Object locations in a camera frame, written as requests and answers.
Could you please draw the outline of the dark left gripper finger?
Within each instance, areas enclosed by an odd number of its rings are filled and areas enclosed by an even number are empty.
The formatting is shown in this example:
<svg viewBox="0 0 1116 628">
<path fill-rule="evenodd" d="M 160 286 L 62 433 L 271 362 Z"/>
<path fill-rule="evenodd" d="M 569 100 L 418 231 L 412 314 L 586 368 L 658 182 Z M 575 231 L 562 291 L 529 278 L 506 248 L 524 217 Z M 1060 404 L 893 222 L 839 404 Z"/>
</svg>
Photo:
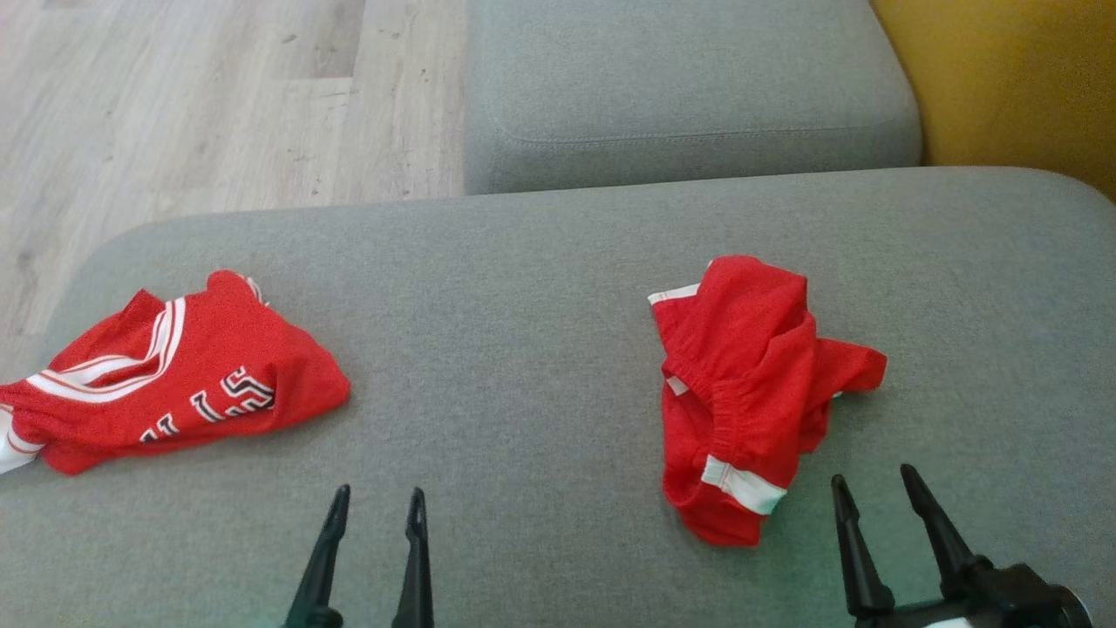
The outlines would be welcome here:
<svg viewBox="0 0 1116 628">
<path fill-rule="evenodd" d="M 433 584 L 429 545 L 429 516 L 422 487 L 415 487 L 410 501 L 405 537 L 408 557 L 398 608 L 391 627 L 434 627 Z"/>
<path fill-rule="evenodd" d="M 331 608 L 330 597 L 337 552 L 345 537 L 348 510 L 350 510 L 350 485 L 344 484 L 331 497 L 327 516 L 324 516 L 323 531 L 317 537 L 310 560 L 304 568 L 302 580 L 296 588 L 292 603 L 283 619 L 283 627 L 343 627 L 344 618 L 339 611 Z"/>
</svg>

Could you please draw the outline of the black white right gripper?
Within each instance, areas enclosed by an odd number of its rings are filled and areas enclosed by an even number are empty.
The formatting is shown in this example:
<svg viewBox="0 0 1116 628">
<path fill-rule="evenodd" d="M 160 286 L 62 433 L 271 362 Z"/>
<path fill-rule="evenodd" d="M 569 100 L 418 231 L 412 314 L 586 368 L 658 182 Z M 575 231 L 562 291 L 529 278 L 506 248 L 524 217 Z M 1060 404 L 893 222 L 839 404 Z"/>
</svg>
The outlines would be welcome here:
<svg viewBox="0 0 1116 628">
<path fill-rule="evenodd" d="M 841 587 L 847 612 L 862 627 L 1091 627 L 1091 612 L 1072 590 L 1049 584 L 1024 563 L 992 567 L 969 548 L 917 468 L 904 462 L 899 473 L 929 537 L 943 599 L 895 608 L 862 537 L 860 510 L 847 481 L 834 474 Z"/>
</svg>

